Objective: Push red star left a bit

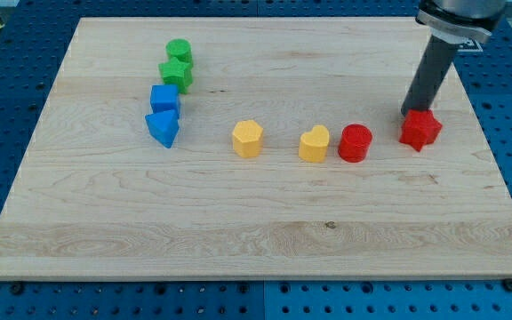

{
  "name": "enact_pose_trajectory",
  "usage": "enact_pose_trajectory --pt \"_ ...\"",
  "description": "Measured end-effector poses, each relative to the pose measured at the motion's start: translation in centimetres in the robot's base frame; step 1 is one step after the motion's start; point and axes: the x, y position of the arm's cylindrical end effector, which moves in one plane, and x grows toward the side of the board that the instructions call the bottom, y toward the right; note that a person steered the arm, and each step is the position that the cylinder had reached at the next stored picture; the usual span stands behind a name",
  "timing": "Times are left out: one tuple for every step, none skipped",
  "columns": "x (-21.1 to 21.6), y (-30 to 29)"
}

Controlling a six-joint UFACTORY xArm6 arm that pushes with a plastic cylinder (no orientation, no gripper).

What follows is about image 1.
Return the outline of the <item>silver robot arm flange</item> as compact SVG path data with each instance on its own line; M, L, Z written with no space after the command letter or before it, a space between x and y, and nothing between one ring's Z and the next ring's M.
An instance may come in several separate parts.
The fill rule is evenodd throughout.
M416 20L438 35L486 43L506 9L506 0L421 0Z

